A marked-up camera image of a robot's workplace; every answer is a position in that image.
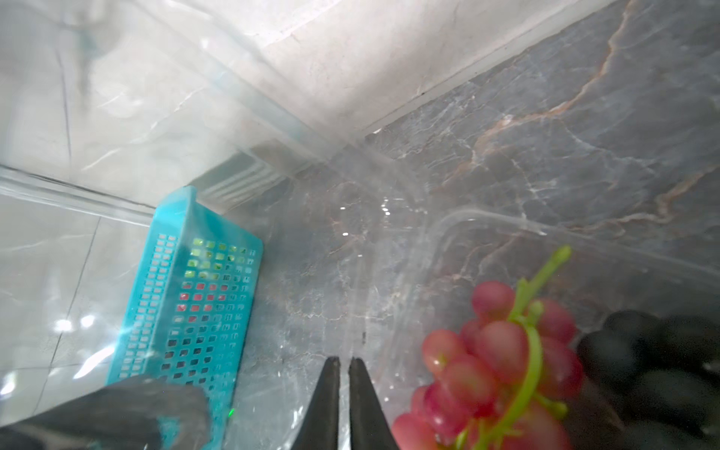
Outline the dark purple grape bunch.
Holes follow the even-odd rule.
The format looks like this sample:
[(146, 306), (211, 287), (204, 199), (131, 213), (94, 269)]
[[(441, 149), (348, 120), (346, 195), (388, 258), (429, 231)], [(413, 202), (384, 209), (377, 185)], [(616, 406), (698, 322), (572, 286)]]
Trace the dark purple grape bunch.
[(577, 355), (589, 384), (565, 422), (575, 448), (718, 448), (718, 322), (616, 311)]

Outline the red grape bunch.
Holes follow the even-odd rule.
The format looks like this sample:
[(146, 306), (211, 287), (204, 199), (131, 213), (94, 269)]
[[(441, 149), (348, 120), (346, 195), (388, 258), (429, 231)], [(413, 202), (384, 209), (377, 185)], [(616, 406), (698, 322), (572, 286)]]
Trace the red grape bunch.
[(461, 330), (428, 333), (420, 347), (430, 384), (414, 390), (391, 432), (401, 449), (569, 449), (566, 400), (584, 370), (570, 343), (573, 315), (539, 297), (570, 259), (559, 247), (516, 287), (485, 281), (472, 292), (474, 315)]

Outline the teal plastic basket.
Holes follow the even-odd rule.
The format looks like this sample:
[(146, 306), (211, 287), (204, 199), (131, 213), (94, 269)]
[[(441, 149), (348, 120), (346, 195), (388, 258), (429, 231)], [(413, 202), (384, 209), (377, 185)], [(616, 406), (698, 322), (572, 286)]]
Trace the teal plastic basket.
[(208, 449), (222, 446), (264, 244), (201, 205), (195, 187), (151, 221), (107, 382), (150, 376), (209, 400)]

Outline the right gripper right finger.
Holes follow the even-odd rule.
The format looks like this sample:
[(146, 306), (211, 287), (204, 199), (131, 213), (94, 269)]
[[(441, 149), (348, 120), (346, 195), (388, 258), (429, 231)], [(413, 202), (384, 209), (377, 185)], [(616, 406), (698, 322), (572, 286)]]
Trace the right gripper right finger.
[(349, 377), (351, 449), (399, 450), (361, 358), (352, 358)]

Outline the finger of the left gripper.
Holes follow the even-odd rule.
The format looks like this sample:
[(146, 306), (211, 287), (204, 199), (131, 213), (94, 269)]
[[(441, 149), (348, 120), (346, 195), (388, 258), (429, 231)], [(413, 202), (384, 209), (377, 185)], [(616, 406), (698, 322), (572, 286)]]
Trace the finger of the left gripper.
[(3, 449), (202, 449), (212, 437), (202, 388), (147, 376), (1, 427)]

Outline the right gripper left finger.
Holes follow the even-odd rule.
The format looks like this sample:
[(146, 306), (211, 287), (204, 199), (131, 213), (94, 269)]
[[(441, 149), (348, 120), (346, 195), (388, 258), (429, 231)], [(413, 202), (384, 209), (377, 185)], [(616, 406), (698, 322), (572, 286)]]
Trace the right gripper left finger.
[(292, 450), (337, 450), (339, 447), (339, 387), (341, 362), (328, 357), (310, 399)]

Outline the clear plastic clamshell container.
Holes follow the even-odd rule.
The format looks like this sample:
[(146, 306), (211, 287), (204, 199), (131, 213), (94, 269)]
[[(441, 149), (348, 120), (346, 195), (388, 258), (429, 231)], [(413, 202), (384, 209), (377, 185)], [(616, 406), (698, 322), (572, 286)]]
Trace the clear plastic clamshell container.
[(329, 356), (397, 416), (562, 244), (583, 332), (717, 317), (719, 5), (3, 2), (3, 425), (103, 387), (182, 188), (264, 244), (224, 449), (289, 448)]

